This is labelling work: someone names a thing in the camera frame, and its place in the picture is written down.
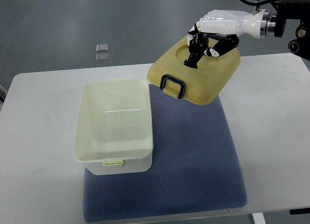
black handle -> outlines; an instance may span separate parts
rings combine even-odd
[[[178,94],[178,99],[182,99],[184,96],[184,93],[185,93],[185,89],[186,89],[185,82],[183,80],[180,80],[180,79],[172,76],[172,75],[165,74],[161,77],[160,86],[159,86],[161,90],[164,90],[167,80],[171,80],[172,82],[181,86],[180,92]]]

white table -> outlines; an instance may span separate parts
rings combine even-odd
[[[82,224],[73,148],[83,88],[141,78],[151,64],[17,75],[0,112],[0,223]],[[220,93],[248,204],[126,223],[310,207],[310,73],[292,54],[242,57]]]

black mechanical part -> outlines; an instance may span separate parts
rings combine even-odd
[[[300,25],[299,27],[297,27],[295,32],[297,39],[307,39],[309,36],[308,30],[309,28],[304,25]]]
[[[304,213],[310,213],[310,208],[305,208],[305,209],[291,209],[291,210],[290,210],[290,215],[304,214]]]
[[[295,39],[289,42],[288,48],[291,53],[310,60],[310,40]]]
[[[199,38],[199,42],[194,44],[194,50],[190,51],[189,57],[187,60],[184,61],[184,65],[190,68],[198,68],[197,63],[200,61],[200,59],[203,57],[204,50],[209,45],[209,38],[208,36],[204,36],[203,33]]]
[[[282,37],[287,19],[297,19],[300,23],[310,23],[310,3],[284,2],[278,3],[275,26],[275,37]]]
[[[239,38],[237,37],[237,35],[230,34],[224,37],[224,39],[218,41],[214,45],[214,47],[212,47],[212,49],[215,50],[219,54],[219,56],[222,56],[230,52],[231,50],[235,49],[238,46],[238,44],[239,44]]]

gray floor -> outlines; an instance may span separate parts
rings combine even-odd
[[[239,0],[0,0],[0,83],[9,89],[19,73],[153,63],[213,9],[252,11]],[[242,56],[288,52],[298,25],[288,20],[282,38],[243,35],[238,49]],[[108,62],[95,62],[99,43],[109,44]],[[264,215],[267,224],[310,223],[309,214]],[[241,215],[169,223],[253,221]]]

black cable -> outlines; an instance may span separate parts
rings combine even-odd
[[[275,2],[278,0],[264,0],[264,1],[260,1],[258,3],[249,2],[247,0],[240,0],[240,1],[242,1],[244,4],[251,5],[251,6],[260,6],[260,5],[266,5],[266,4],[269,4],[269,3],[272,3],[272,2]]]

